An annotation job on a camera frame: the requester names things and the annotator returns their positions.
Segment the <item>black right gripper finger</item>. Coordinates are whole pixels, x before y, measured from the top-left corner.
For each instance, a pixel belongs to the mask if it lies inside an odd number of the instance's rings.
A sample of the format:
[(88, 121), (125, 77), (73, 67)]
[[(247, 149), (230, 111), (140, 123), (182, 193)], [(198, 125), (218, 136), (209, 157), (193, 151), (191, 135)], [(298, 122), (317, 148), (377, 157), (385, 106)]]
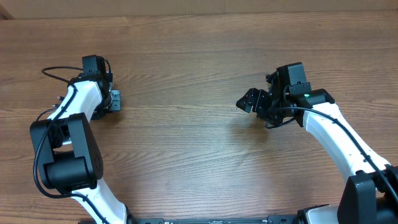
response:
[(261, 91), (257, 88), (250, 88), (244, 96), (236, 102), (236, 107), (250, 113), (252, 111), (252, 107), (257, 103), (260, 92)]
[(263, 118), (267, 114), (269, 107), (271, 106), (271, 98), (267, 91), (259, 90), (259, 96), (255, 104), (255, 112), (257, 118)]

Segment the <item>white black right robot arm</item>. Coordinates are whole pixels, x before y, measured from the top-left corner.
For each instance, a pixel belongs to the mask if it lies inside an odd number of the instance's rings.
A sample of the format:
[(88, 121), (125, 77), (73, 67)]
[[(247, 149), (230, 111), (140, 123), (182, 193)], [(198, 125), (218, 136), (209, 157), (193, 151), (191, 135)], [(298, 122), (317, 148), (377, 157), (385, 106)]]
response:
[(249, 89), (236, 106), (255, 113), (267, 129), (296, 121), (323, 146), (345, 181), (339, 205), (269, 215), (266, 223), (397, 223), (397, 167), (361, 139), (326, 90), (311, 88), (303, 64), (281, 66), (266, 81), (268, 89)]

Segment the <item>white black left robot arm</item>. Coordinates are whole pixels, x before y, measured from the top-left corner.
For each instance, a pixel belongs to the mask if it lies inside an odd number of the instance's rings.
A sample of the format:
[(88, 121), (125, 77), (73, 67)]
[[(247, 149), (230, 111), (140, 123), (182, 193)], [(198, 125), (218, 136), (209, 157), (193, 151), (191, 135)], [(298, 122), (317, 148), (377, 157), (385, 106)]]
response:
[(67, 81), (67, 95), (50, 110), (51, 115), (37, 118), (30, 126), (34, 182), (48, 198), (76, 200), (94, 223), (135, 223), (103, 178), (102, 156), (90, 128), (92, 119), (121, 109), (110, 63), (99, 55), (88, 55), (78, 70), (78, 76)]

